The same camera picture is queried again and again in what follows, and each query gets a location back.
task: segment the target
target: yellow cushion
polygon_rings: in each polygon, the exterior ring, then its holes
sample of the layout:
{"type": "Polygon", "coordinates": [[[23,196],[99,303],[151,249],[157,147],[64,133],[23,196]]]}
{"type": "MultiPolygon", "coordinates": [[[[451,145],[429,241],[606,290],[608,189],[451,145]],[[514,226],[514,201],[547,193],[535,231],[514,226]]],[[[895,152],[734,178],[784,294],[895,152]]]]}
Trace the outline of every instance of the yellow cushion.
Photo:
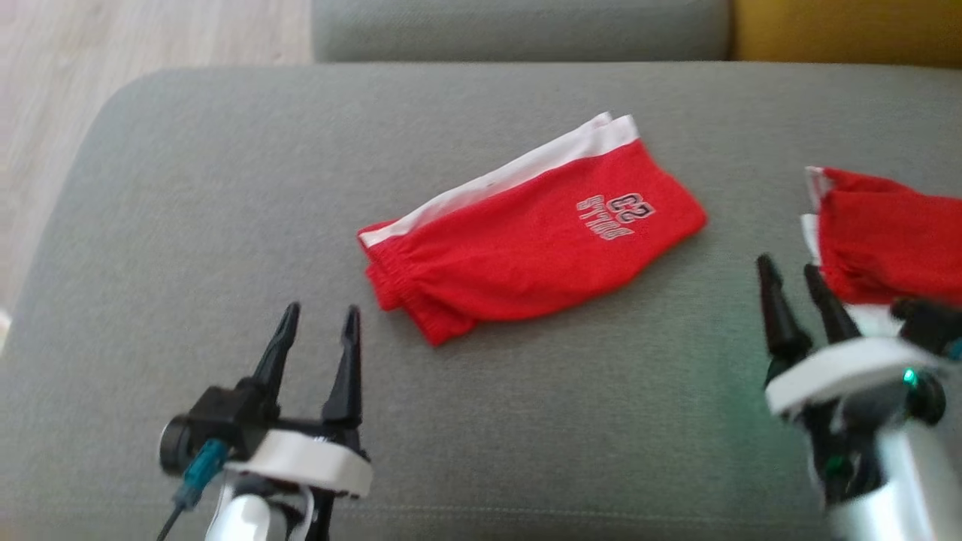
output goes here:
{"type": "Polygon", "coordinates": [[[733,57],[962,67],[962,0],[733,0],[733,57]]]}

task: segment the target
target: wooden floor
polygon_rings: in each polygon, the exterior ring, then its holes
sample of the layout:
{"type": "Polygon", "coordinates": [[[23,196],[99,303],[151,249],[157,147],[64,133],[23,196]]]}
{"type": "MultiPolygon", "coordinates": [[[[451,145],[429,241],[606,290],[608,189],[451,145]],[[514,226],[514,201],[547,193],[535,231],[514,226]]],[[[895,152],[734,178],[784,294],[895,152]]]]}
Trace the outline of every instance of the wooden floor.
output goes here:
{"type": "Polygon", "coordinates": [[[309,25],[309,0],[0,0],[0,312],[111,94],[165,67],[307,64],[309,25]]]}

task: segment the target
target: red fabric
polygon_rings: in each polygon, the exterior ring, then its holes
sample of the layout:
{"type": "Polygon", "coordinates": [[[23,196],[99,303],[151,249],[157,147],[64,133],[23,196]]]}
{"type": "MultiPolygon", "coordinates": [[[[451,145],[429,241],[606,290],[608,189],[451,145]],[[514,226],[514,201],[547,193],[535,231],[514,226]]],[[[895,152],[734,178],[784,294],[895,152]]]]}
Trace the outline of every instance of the red fabric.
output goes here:
{"type": "Polygon", "coordinates": [[[705,221],[635,140],[362,247],[381,307],[403,307],[437,346],[479,321],[534,318],[611,292],[705,221]]]}
{"type": "Polygon", "coordinates": [[[851,303],[924,296],[962,305],[962,200],[826,168],[819,248],[828,287],[851,303]]]}

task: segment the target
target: metal arm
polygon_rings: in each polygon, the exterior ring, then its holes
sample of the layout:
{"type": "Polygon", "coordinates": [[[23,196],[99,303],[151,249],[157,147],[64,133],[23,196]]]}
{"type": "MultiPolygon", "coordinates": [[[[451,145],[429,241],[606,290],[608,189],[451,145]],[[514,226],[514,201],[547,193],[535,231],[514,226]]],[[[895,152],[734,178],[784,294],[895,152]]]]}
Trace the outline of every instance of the metal arm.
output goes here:
{"type": "Polygon", "coordinates": [[[932,429],[946,406],[939,377],[949,371],[932,353],[951,349],[962,319],[924,303],[915,313],[925,324],[909,316],[901,338],[861,338],[809,266],[805,278],[830,343],[809,354],[771,258],[760,257],[758,268],[772,356],[766,398],[773,415],[808,435],[832,538],[962,539],[962,488],[932,429]],[[933,322],[944,326],[935,330],[933,322]]]}

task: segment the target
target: gray fabric upholstery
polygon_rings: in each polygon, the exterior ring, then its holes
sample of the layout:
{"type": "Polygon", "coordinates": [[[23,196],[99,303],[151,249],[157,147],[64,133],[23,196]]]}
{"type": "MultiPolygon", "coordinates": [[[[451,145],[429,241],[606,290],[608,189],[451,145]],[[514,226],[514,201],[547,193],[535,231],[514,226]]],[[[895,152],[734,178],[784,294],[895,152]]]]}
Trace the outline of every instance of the gray fabric upholstery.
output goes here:
{"type": "MultiPolygon", "coordinates": [[[[754,257],[773,253],[817,330],[800,273],[802,168],[962,195],[960,130],[962,73],[911,67],[328,65],[141,79],[90,129],[15,314],[0,362],[0,523],[19,539],[154,534],[176,485],[157,467],[161,428],[208,385],[247,374],[297,298],[281,397],[294,416],[317,413],[344,310],[363,311],[362,437],[376,473],[368,500],[336,511],[335,539],[823,538],[801,436],[762,396],[754,257]],[[704,205],[704,231],[612,295],[441,348],[377,309],[359,227],[606,110],[635,116],[704,205]]],[[[958,423],[952,403],[956,447],[958,423]]],[[[199,538],[209,513],[174,539],[199,538]]]]}
{"type": "Polygon", "coordinates": [[[727,0],[312,0],[315,58],[723,60],[727,0]]]}

